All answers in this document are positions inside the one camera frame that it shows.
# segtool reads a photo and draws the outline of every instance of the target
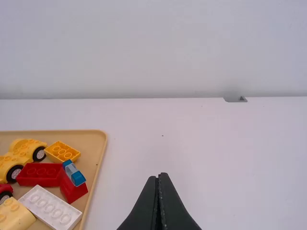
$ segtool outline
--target red lego brick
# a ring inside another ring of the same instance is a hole
[[[27,163],[16,180],[21,186],[57,187],[64,174],[62,164]]]
[[[62,177],[59,189],[68,204],[88,193],[86,183],[76,187],[66,173]]]

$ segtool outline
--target plastic tray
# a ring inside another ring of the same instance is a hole
[[[71,204],[83,213],[82,220],[74,228],[74,230],[81,230],[85,223],[87,210],[106,149],[106,134],[100,130],[0,131],[0,155],[4,155],[9,150],[10,143],[17,138],[33,138],[46,142],[48,145],[60,140],[81,152],[81,156],[75,162],[75,165],[85,176],[89,192]],[[52,162],[46,157],[42,163]],[[18,183],[12,184],[12,187],[14,189],[13,196],[17,200],[33,188],[19,186]],[[45,189],[65,200],[59,187],[45,187]],[[50,227],[37,219],[29,229],[48,230]]]

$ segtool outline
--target toy car wheel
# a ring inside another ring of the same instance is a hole
[[[13,196],[13,194],[11,192],[9,192],[9,191],[4,191],[3,193],[1,193],[0,194],[0,205],[3,204],[3,202],[6,199],[8,199],[8,198],[10,198],[12,196]]]
[[[23,166],[20,164],[17,164],[14,167],[12,167],[6,174],[6,180],[11,183],[16,182],[16,177],[20,173],[21,169],[23,169]]]
[[[42,161],[43,159],[45,159],[46,154],[44,151],[45,147],[41,146],[38,147],[37,149],[35,149],[35,151],[33,152],[33,160],[34,161]]]

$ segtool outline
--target table surface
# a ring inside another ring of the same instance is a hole
[[[0,100],[1,130],[101,129],[86,230],[115,230],[167,172],[203,230],[307,226],[307,97]]]

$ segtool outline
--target small blue brick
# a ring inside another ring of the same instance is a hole
[[[77,171],[71,175],[71,181],[76,187],[78,187],[82,185],[86,179],[80,171]]]
[[[72,164],[72,161],[71,160],[67,160],[67,161],[64,161],[63,164],[62,164],[62,167],[63,169],[65,170],[65,167],[69,164]]]

